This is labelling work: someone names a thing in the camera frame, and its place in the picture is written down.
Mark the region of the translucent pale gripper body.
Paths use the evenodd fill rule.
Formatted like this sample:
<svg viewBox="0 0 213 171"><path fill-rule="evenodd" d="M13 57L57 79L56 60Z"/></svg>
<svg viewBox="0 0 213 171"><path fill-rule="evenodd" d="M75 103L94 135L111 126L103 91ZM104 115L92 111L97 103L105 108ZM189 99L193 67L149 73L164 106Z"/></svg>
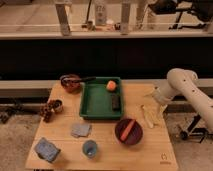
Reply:
<svg viewBox="0 0 213 171"><path fill-rule="evenodd" d="M148 117L152 125L157 126L161 123L162 113L166 108L165 100L158 89L154 90L151 94L148 95L148 97Z"/></svg>

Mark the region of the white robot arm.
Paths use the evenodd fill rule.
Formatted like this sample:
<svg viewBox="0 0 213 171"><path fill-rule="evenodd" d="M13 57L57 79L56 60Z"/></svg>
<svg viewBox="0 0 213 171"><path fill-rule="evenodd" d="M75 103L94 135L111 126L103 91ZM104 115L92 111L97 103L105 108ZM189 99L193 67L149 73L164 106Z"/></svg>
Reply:
<svg viewBox="0 0 213 171"><path fill-rule="evenodd" d="M205 121L207 128L213 131L213 100L196 86L197 79L197 74L192 70L173 68L168 71L166 81L151 96L164 106L176 95L182 94Z"/></svg>

